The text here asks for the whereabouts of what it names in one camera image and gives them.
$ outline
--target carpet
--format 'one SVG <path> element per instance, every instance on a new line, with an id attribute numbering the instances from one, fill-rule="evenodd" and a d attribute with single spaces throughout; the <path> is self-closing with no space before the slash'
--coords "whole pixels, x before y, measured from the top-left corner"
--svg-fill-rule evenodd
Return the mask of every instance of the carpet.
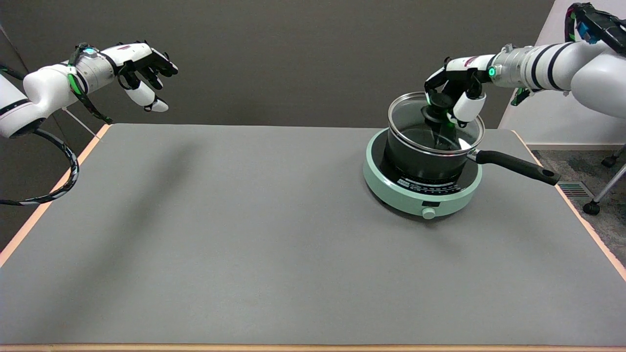
<path id="1" fill-rule="evenodd" d="M 615 166 L 602 166 L 602 159 L 611 155 L 611 151 L 606 150 L 535 150 L 533 154 L 544 167 L 560 173 L 561 181 L 581 181 L 594 195 L 600 193 L 626 162 L 626 155 L 622 155 Z M 572 204 L 626 266 L 626 177 L 602 199 L 598 215 L 584 213 L 582 207 L 588 201 L 572 200 Z"/>

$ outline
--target floor vent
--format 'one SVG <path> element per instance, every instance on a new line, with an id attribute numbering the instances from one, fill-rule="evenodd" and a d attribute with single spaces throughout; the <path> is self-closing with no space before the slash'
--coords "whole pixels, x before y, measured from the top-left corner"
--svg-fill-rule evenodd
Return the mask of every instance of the floor vent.
<path id="1" fill-rule="evenodd" d="M 591 191 L 581 181 L 562 181 L 557 183 L 557 185 L 569 199 L 589 200 L 593 198 Z"/>

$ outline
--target white wall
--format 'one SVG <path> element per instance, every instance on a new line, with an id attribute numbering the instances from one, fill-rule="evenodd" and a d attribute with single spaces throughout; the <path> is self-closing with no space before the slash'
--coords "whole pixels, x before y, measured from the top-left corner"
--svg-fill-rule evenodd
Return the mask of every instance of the white wall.
<path id="1" fill-rule="evenodd" d="M 565 11 L 575 0 L 556 0 L 536 45 L 562 43 Z M 593 6 L 626 18 L 625 0 L 591 0 Z M 591 111 L 572 95 L 543 91 L 506 108 L 500 128 L 515 130 L 534 147 L 568 148 L 626 143 L 626 120 Z"/>

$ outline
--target dark gray wall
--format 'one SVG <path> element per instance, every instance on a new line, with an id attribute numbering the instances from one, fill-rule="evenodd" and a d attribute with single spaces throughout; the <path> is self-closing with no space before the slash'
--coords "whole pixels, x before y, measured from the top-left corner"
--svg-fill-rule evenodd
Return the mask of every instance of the dark gray wall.
<path id="1" fill-rule="evenodd" d="M 159 93 L 170 111 L 144 113 L 110 85 L 92 99 L 118 122 L 383 127 L 389 103 L 422 90 L 445 57 L 533 44 L 551 6 L 546 0 L 0 0 L 0 21 L 33 68 L 66 60 L 82 41 L 107 48 L 147 39 L 167 51 L 180 68 Z M 495 128 L 511 91 L 487 92 L 482 115 Z M 81 106 L 71 110 L 99 128 Z M 58 120 L 81 150 L 90 135 L 64 115 Z M 7 210 L 0 211 L 5 217 Z"/>
<path id="2" fill-rule="evenodd" d="M 0 59 L 10 67 L 24 72 L 18 57 L 1 33 Z M 14 85 L 21 87 L 19 81 L 8 78 Z M 48 119 L 43 127 L 62 137 L 61 130 L 52 118 Z M 2 199 L 23 199 L 45 194 L 52 189 L 67 168 L 68 163 L 63 154 L 40 137 L 26 136 L 15 140 L 0 137 Z M 0 251 L 34 210 L 34 207 L 0 205 Z"/>

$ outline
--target wooden table edge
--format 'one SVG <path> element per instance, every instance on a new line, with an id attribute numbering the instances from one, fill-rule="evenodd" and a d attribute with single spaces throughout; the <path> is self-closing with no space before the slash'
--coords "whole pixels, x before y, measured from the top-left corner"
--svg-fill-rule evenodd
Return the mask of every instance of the wooden table edge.
<path id="1" fill-rule="evenodd" d="M 517 136 L 517 138 L 520 139 L 521 143 L 524 144 L 524 147 L 526 148 L 526 150 L 528 150 L 528 153 L 530 153 L 530 155 L 532 155 L 533 159 L 535 159 L 535 162 L 538 165 L 542 166 L 541 162 L 539 161 L 539 159 L 537 159 L 535 157 L 535 154 L 533 154 L 533 152 L 530 151 L 530 148 L 528 148 L 528 145 L 526 145 L 526 143 L 524 143 L 524 140 L 521 139 L 520 135 L 517 134 L 517 132 L 515 132 L 515 131 L 512 131 L 512 132 Z M 624 265 L 619 261 L 619 259 L 617 259 L 617 257 L 615 257 L 615 254 L 611 253 L 611 250 L 608 249 L 607 245 L 604 242 L 602 242 L 602 239 L 600 238 L 598 233 L 595 232 L 595 229 L 593 228 L 593 226 L 591 226 L 591 224 L 589 224 L 589 221 L 585 220 L 582 216 L 580 216 L 580 213 L 578 212 L 576 207 L 574 207 L 572 202 L 567 198 L 565 193 L 563 193 L 563 190 L 560 187 L 556 187 L 556 189 L 557 189 L 558 193 L 561 195 L 561 197 L 563 198 L 563 200 L 565 201 L 565 203 L 567 203 L 567 205 L 570 207 L 572 212 L 576 215 L 578 220 L 583 224 L 583 226 L 585 227 L 585 229 L 587 230 L 589 235 L 592 237 L 592 239 L 595 241 L 595 243 L 598 245 L 598 247 L 600 247 L 600 249 L 602 250 L 604 255 L 607 257 L 608 261 L 610 261 L 611 264 L 613 264 L 613 267 L 615 267 L 615 270 L 617 270 L 617 272 L 620 274 L 622 279 L 624 281 L 626 281 L 626 267 L 624 267 Z"/>
<path id="2" fill-rule="evenodd" d="M 513 345 L 310 345 L 310 344 L 13 344 L 6 352 L 625 352 L 626 347 Z"/>
<path id="3" fill-rule="evenodd" d="M 111 126 L 110 125 L 102 126 L 102 128 L 100 128 L 100 131 L 98 131 L 98 133 L 96 134 L 96 136 L 98 136 L 98 138 L 93 137 L 91 139 L 89 144 L 87 144 L 87 147 L 85 147 L 85 149 L 80 153 L 80 155 L 78 155 L 78 165 L 81 165 L 84 162 L 84 160 L 87 158 L 87 156 L 91 153 L 91 151 L 96 147 L 96 145 L 100 141 L 99 138 L 102 138 L 102 136 L 105 135 L 105 133 L 109 129 L 109 127 L 111 127 Z M 65 174 L 61 177 L 59 182 L 56 183 L 56 185 L 52 188 L 52 190 L 56 190 L 56 189 L 60 188 L 65 183 L 65 180 L 68 177 L 69 177 L 69 169 L 67 171 L 65 171 Z M 28 218 L 28 220 L 19 229 L 18 233 L 15 234 L 15 236 L 13 236 L 13 238 L 11 239 L 9 244 L 7 244 L 6 247 L 3 249 L 3 251 L 0 252 L 0 268 L 2 268 L 4 263 L 6 263 L 6 261 L 9 259 L 9 257 L 11 257 L 11 254 L 13 254 L 13 252 L 15 252 L 15 250 L 18 248 L 19 244 L 22 243 L 24 238 L 26 238 L 26 235 L 28 235 L 28 232 L 31 231 L 31 229 L 35 226 L 37 221 L 39 221 L 39 219 L 41 218 L 43 213 L 46 212 L 46 210 L 50 207 L 51 204 L 52 204 L 52 202 L 39 204 L 37 206 L 37 209 L 35 209 L 35 211 L 31 214 L 31 216 Z"/>
<path id="4" fill-rule="evenodd" d="M 109 125 L 104 125 L 98 131 L 98 138 L 102 136 L 109 129 Z M 517 132 L 512 131 L 520 142 L 524 145 L 528 153 L 535 159 L 538 165 L 541 162 L 530 151 L 528 145 L 521 139 Z M 96 147 L 99 142 L 98 138 L 92 138 L 87 147 L 78 157 L 78 163 L 81 164 Z M 69 177 L 68 171 L 61 177 L 59 182 L 54 186 L 54 189 L 63 185 L 64 180 Z M 558 193 L 561 195 L 565 203 L 570 207 L 572 212 L 576 215 L 578 220 L 583 224 L 584 228 L 600 247 L 605 256 L 609 259 L 611 264 L 615 267 L 617 272 L 621 275 L 622 279 L 626 281 L 626 268 L 622 263 L 611 253 L 608 247 L 602 242 L 600 236 L 595 232 L 595 229 L 580 216 L 578 210 L 573 206 L 567 196 L 563 193 L 561 188 L 556 187 Z M 9 259 L 11 254 L 18 248 L 19 244 L 24 240 L 28 232 L 34 227 L 37 221 L 41 218 L 43 213 L 48 209 L 51 203 L 45 203 L 37 206 L 37 209 L 30 216 L 30 218 L 24 223 L 22 228 L 9 242 L 6 248 L 0 252 L 0 268 Z M 626 352 L 626 346 L 606 346 L 606 347 L 588 347 L 588 346 L 523 346 L 523 345 L 243 345 L 243 344 L 0 344 L 0 352 L 60 352 L 60 351 L 72 351 L 72 352 L 89 352 L 89 351 L 129 351 L 129 352 L 166 352 L 166 351 L 180 351 L 180 352 L 193 352 L 193 351 L 209 351 L 209 352 Z"/>

